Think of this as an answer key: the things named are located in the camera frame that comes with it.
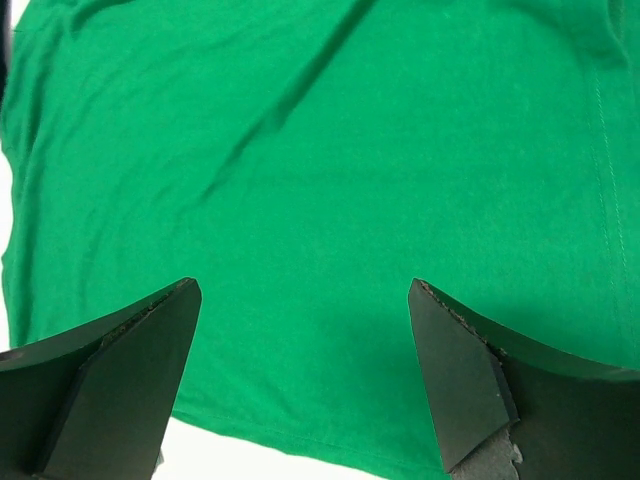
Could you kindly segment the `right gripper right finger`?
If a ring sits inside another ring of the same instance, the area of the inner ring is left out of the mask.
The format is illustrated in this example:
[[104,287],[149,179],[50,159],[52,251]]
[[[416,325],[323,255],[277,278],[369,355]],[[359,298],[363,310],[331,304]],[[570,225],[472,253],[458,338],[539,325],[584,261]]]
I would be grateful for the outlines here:
[[639,374],[547,346],[414,280],[419,365],[452,479],[639,475]]

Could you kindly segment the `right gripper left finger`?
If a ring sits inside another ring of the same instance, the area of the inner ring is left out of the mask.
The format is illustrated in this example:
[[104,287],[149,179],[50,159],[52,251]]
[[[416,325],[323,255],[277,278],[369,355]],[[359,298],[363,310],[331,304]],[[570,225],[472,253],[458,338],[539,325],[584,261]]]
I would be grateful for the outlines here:
[[151,478],[201,302],[184,278],[2,353],[2,478]]

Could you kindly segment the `green t shirt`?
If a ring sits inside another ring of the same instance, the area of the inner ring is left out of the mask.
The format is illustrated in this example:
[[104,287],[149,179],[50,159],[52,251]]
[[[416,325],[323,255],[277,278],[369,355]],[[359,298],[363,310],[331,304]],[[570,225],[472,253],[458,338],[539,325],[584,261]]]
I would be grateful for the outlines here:
[[11,345],[193,277],[192,425],[441,478],[416,278],[639,364],[635,1],[31,1],[1,142]]

